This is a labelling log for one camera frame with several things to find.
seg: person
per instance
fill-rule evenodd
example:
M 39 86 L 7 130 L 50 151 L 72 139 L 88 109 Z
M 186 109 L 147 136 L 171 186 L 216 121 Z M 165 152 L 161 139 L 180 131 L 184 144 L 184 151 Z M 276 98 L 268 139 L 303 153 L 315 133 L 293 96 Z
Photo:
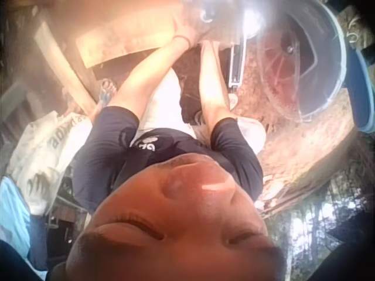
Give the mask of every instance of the person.
M 254 206 L 263 172 L 230 112 L 219 43 L 202 42 L 209 147 L 182 121 L 171 69 L 199 35 L 176 26 L 95 120 L 73 175 L 74 195 L 93 216 L 50 280 L 276 280 L 282 271 Z M 251 126 L 257 146 L 265 132 Z

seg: nose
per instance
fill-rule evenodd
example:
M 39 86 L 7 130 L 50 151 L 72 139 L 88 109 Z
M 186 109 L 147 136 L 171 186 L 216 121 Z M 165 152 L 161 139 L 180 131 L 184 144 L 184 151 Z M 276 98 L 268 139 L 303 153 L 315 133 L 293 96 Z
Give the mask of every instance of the nose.
M 165 197 L 191 208 L 221 209 L 236 190 L 233 177 L 215 161 L 198 161 L 174 167 L 162 188 Z

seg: navy t-shirt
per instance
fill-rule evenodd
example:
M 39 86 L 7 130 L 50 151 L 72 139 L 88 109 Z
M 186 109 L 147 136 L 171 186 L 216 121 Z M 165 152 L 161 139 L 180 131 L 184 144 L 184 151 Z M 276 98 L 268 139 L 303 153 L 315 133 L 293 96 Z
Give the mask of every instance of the navy t-shirt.
M 138 118 L 121 107 L 104 108 L 97 117 L 73 175 L 74 196 L 89 213 L 95 212 L 131 176 L 186 153 L 213 158 L 254 201 L 261 194 L 262 168 L 235 119 L 223 119 L 215 126 L 210 148 L 184 132 L 168 128 L 149 131 L 131 146 L 138 125 Z

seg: eye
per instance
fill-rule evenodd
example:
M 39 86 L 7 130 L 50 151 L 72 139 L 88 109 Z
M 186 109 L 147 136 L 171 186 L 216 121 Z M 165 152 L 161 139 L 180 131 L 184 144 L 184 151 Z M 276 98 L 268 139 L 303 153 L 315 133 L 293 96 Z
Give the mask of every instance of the eye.
M 246 239 L 249 239 L 250 237 L 254 236 L 254 233 L 252 232 L 245 232 L 245 233 L 242 233 L 232 239 L 229 239 L 228 240 L 228 244 L 229 245 L 237 245 L 238 243 L 246 240 Z
M 164 235 L 155 230 L 148 221 L 145 221 L 143 218 L 136 215 L 125 215 L 117 218 L 115 222 L 133 225 L 156 240 L 161 241 L 164 239 Z

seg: bracelet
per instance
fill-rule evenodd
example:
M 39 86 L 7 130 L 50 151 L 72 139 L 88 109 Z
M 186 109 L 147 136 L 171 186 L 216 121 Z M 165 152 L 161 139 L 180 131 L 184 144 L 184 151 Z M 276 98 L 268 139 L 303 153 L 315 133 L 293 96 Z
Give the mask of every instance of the bracelet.
M 187 43 L 188 43 L 188 45 L 189 45 L 189 49 L 192 47 L 192 44 L 190 43 L 190 40 L 189 40 L 187 37 L 185 37 L 184 35 L 175 35 L 175 36 L 172 38 L 172 40 L 173 40 L 174 38 L 182 38 L 182 39 L 185 39 L 185 41 L 187 41 Z

